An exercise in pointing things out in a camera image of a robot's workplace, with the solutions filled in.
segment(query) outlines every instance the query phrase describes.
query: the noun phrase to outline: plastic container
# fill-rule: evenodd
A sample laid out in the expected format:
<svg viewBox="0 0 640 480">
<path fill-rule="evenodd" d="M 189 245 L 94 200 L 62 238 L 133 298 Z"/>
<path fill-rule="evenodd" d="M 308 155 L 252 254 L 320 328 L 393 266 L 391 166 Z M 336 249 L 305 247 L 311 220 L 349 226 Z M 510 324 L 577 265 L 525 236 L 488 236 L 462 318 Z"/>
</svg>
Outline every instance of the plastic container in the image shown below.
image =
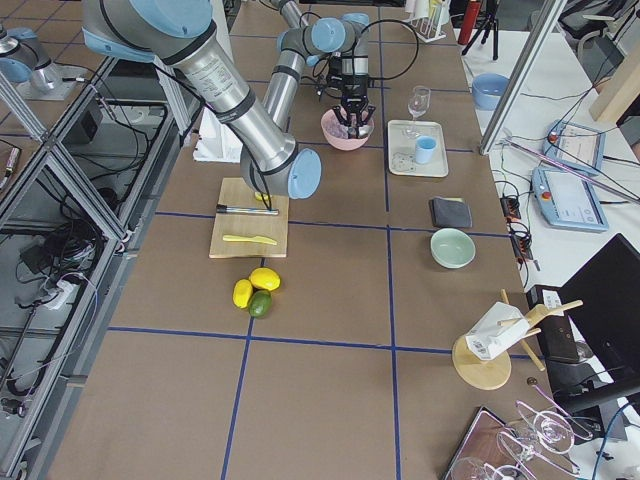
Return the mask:
<svg viewBox="0 0 640 480">
<path fill-rule="evenodd" d="M 483 73 L 473 79 L 471 93 L 478 110 L 495 110 L 509 79 L 497 73 Z"/>
<path fill-rule="evenodd" d="M 456 228 L 442 228 L 431 237 L 431 255 L 446 268 L 462 268 L 476 256 L 476 246 L 469 235 Z"/>
<path fill-rule="evenodd" d="M 367 143 L 367 140 L 369 140 L 369 137 L 371 137 L 371 133 L 373 132 L 373 117 L 371 117 L 367 123 L 367 125 L 371 127 L 371 131 L 365 138 L 347 138 L 347 127 L 338 122 L 333 110 L 328 110 L 324 115 L 322 115 L 320 125 L 322 126 L 324 138 L 327 139 L 327 142 L 329 142 L 331 146 L 338 150 L 349 151 L 360 148 L 362 145 Z"/>
</svg>

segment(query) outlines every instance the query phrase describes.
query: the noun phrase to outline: black tripod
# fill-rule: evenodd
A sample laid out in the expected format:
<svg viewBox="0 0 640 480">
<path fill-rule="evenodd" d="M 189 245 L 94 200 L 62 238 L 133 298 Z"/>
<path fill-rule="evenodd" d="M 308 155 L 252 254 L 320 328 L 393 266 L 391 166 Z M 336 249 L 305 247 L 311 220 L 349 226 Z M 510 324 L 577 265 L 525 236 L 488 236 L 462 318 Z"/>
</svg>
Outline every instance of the black tripod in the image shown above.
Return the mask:
<svg viewBox="0 0 640 480">
<path fill-rule="evenodd" d="M 478 28 L 467 46 L 464 47 L 464 50 L 462 50 L 462 55 L 467 54 L 469 49 L 473 46 L 473 43 L 483 33 L 484 35 L 482 35 L 480 43 L 484 45 L 487 42 L 487 38 L 489 38 L 489 33 L 493 30 L 493 59 L 498 59 L 498 17 L 496 17 L 496 14 L 498 13 L 499 6 L 500 0 L 487 0 L 487 11 L 485 13 L 484 22 L 482 22 L 482 25 Z"/>
</svg>

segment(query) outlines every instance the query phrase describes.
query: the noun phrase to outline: cutting board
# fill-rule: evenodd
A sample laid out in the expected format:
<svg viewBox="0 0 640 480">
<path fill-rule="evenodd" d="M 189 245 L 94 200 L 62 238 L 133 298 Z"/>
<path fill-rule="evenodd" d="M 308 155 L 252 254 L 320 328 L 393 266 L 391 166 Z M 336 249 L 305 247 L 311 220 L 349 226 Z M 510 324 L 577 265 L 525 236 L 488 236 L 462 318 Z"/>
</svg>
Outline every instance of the cutting board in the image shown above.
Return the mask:
<svg viewBox="0 0 640 480">
<path fill-rule="evenodd" d="M 279 215 L 240 215 L 218 213 L 213 224 L 210 258 L 234 257 L 286 257 L 287 236 L 289 233 L 289 198 L 272 195 L 273 208 Z M 222 180 L 218 203 L 229 207 L 264 208 L 264 204 L 255 198 L 255 192 L 242 178 Z M 265 245 L 252 242 L 225 242 L 223 235 L 242 235 L 253 237 L 262 235 L 273 238 L 278 245 Z"/>
</svg>

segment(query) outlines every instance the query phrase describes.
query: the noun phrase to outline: brown table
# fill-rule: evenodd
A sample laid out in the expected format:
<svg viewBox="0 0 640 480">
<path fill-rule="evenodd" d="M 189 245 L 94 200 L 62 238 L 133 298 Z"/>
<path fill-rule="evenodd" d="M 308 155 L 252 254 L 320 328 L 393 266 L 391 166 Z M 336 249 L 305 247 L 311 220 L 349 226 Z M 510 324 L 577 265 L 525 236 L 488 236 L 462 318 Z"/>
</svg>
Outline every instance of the brown table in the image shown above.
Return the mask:
<svg viewBox="0 0 640 480">
<path fill-rule="evenodd" d="M 401 17 L 359 10 L 372 21 Z M 242 4 L 234 57 L 259 96 L 284 29 L 275 12 Z M 412 46 L 402 27 L 381 30 L 371 65 L 381 55 L 389 74 Z M 417 82 L 434 89 L 428 116 L 443 125 L 450 149 L 444 179 L 385 168 L 384 127 L 407 118 Z M 435 480 L 477 407 L 512 420 L 516 399 L 545 405 L 526 386 L 528 376 L 547 386 L 529 360 L 515 358 L 511 380 L 494 392 L 464 383 L 451 361 L 454 340 L 501 288 L 526 310 L 489 162 L 474 153 L 480 133 L 451 31 L 422 45 L 411 72 L 371 97 L 379 105 L 373 138 L 339 152 L 319 127 L 333 101 L 299 90 L 291 131 L 320 153 L 324 172 L 313 197 L 291 203 L 286 259 L 207 258 L 221 180 L 239 170 L 195 163 L 183 151 L 50 480 Z M 428 251 L 434 195 L 463 196 L 473 211 L 478 253 L 461 270 L 440 267 Z M 251 319 L 231 291 L 260 265 L 283 283 L 272 311 Z"/>
</svg>

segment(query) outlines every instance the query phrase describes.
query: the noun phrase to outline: tray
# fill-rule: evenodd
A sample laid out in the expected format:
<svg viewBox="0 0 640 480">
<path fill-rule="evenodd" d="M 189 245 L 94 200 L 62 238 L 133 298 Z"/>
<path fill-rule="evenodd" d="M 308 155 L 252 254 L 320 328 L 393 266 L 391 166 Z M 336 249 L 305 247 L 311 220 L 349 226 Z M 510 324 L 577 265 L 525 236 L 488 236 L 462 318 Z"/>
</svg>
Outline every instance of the tray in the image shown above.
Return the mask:
<svg viewBox="0 0 640 480">
<path fill-rule="evenodd" d="M 415 128 L 421 135 L 429 135 L 438 142 L 431 161 L 421 165 L 414 161 L 415 139 L 408 138 L 403 133 L 412 123 L 411 120 L 390 120 L 387 124 L 389 171 L 395 175 L 446 177 L 449 174 L 449 164 L 442 125 L 436 122 L 416 122 Z"/>
</svg>

